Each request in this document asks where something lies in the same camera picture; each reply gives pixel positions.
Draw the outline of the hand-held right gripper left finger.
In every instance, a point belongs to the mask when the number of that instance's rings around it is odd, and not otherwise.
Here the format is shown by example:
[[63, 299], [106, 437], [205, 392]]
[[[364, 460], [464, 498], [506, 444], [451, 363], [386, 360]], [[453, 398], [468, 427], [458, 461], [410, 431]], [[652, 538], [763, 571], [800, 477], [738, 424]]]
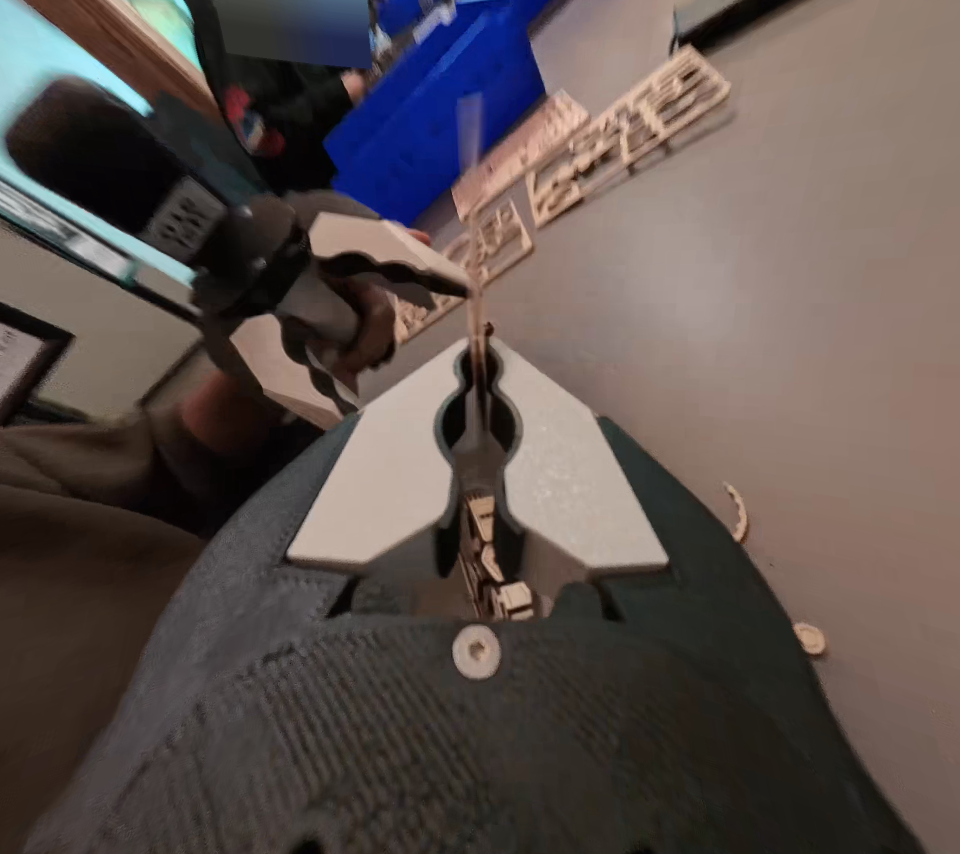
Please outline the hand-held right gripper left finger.
[[447, 578], [460, 543], [463, 486], [454, 451], [468, 427], [473, 386], [462, 339], [369, 403], [286, 560], [380, 581]]

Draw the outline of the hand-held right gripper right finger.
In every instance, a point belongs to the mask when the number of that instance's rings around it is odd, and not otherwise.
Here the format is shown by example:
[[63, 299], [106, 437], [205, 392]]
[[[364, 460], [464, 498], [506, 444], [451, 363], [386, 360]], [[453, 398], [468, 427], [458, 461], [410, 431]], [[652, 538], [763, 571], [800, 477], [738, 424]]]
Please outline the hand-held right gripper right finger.
[[599, 417], [497, 337], [487, 377], [493, 549], [505, 579], [557, 597], [568, 584], [666, 571]]

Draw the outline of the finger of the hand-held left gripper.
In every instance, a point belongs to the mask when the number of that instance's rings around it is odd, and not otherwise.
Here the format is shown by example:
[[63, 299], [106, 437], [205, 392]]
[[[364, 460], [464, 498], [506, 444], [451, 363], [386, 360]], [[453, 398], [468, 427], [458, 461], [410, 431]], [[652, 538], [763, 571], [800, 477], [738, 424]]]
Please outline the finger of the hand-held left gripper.
[[305, 380], [305, 409], [348, 416], [358, 409], [356, 388], [347, 385], [345, 359], [354, 350], [360, 317], [350, 298], [316, 269], [303, 272], [279, 303], [281, 346]]
[[462, 266], [390, 220], [319, 212], [307, 240], [326, 276], [365, 282], [398, 299], [463, 299], [474, 289]]

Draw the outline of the person's left forearm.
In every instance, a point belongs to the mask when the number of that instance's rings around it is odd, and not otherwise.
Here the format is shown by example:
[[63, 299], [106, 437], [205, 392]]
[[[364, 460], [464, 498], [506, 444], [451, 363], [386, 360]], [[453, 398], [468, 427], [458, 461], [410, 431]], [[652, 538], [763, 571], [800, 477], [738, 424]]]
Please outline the person's left forearm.
[[3, 428], [2, 535], [131, 515], [209, 538], [319, 437], [220, 372], [121, 420]]

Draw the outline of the grey desk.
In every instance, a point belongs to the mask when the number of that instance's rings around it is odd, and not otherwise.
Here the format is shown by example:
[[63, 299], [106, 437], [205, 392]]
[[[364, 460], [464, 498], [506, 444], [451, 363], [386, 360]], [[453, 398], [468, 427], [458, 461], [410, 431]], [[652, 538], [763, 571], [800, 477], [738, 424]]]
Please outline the grey desk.
[[958, 852], [958, 0], [802, 0], [726, 108], [535, 232], [499, 336], [611, 417], [824, 632], [835, 714]]

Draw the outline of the person's left hand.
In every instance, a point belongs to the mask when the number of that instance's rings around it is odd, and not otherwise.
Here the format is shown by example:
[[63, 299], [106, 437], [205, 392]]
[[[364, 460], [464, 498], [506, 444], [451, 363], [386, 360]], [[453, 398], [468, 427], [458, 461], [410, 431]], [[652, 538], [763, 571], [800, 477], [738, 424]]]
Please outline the person's left hand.
[[354, 343], [343, 358], [352, 376], [389, 364], [396, 353], [396, 313], [388, 292], [364, 281], [352, 280], [348, 290], [358, 311], [359, 327]]

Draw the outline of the wooden ceiling beam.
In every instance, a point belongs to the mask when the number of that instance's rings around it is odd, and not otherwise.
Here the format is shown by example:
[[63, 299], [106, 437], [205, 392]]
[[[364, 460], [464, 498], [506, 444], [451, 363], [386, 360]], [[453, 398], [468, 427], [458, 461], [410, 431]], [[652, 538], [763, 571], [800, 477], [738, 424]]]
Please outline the wooden ceiling beam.
[[219, 108], [202, 72], [126, 0], [21, 0], [155, 104], [162, 94], [210, 119]]

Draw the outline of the curved wooden gear piece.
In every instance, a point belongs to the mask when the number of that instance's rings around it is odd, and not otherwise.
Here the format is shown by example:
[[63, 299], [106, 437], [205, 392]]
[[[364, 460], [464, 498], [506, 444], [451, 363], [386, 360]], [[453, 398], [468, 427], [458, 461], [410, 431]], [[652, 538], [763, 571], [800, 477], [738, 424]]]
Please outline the curved wooden gear piece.
[[722, 487], [736, 511], [736, 521], [734, 526], [730, 529], [730, 535], [734, 542], [742, 546], [749, 536], [751, 524], [746, 501], [738, 489], [732, 484], [724, 481], [722, 483]]

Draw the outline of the pinkish wooden puzzle sheet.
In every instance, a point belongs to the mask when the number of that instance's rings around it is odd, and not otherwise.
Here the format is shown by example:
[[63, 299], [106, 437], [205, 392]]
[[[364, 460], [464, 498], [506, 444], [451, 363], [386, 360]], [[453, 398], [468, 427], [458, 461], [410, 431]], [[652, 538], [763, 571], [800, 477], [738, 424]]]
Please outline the pinkish wooden puzzle sheet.
[[566, 91], [547, 96], [453, 185], [451, 197], [461, 224], [562, 150], [591, 120], [587, 108]]

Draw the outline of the black framed marker sign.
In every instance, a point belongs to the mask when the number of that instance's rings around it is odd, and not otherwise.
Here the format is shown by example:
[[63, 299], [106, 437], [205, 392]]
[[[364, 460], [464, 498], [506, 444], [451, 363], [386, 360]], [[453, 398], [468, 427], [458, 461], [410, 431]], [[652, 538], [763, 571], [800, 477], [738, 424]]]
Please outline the black framed marker sign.
[[1, 426], [29, 407], [74, 341], [72, 332], [1, 304]]

